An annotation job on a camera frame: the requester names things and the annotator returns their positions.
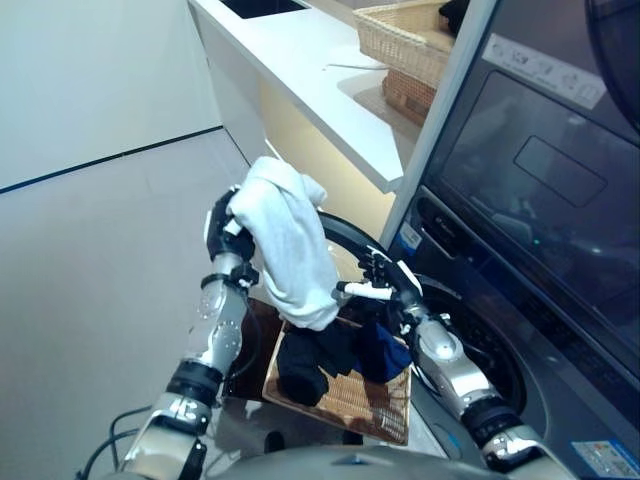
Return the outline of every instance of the dark blue cloth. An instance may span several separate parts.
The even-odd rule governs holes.
[[[411,364],[407,347],[377,322],[358,329],[352,351],[358,359],[354,370],[375,383],[387,383]]]

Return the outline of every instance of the shelf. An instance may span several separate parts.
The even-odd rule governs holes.
[[[376,94],[384,70],[330,65],[371,63],[353,27],[313,7],[243,20],[219,0],[191,3],[381,192],[400,186],[419,129]]]

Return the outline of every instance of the laundry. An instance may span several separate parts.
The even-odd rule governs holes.
[[[338,274],[316,212],[326,197],[288,163],[260,157],[228,207],[262,250],[273,306],[294,325],[318,331],[338,313],[331,296]]]
[[[377,322],[354,328],[335,321],[325,330],[291,327],[277,356],[280,386],[293,401],[316,405],[328,391],[323,371],[332,377],[356,370],[375,383],[386,383],[409,366],[411,356]]]
[[[407,347],[377,322],[358,329],[352,351],[358,358],[354,370],[375,383],[387,383],[411,364]]]

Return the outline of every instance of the black cloth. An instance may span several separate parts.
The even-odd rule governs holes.
[[[321,332],[291,327],[278,352],[280,387],[291,400],[316,405],[329,390],[326,377],[348,375],[356,362],[351,352],[353,329],[332,322]]]
[[[462,20],[467,13],[469,0],[451,0],[440,7],[438,12],[449,21],[449,30],[455,36],[458,36]]]
[[[335,321],[321,332],[290,327],[276,361],[283,393],[296,403],[314,406],[329,390],[320,368],[335,378],[355,367],[365,379],[386,383],[411,358],[407,348],[377,322],[358,329]]]
[[[276,360],[280,387],[294,402],[311,407],[329,391],[329,383],[318,368],[317,348],[305,336],[287,333]]]

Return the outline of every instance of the sink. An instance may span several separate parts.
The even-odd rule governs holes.
[[[307,8],[293,0],[222,0],[222,3],[242,18],[264,17]]]

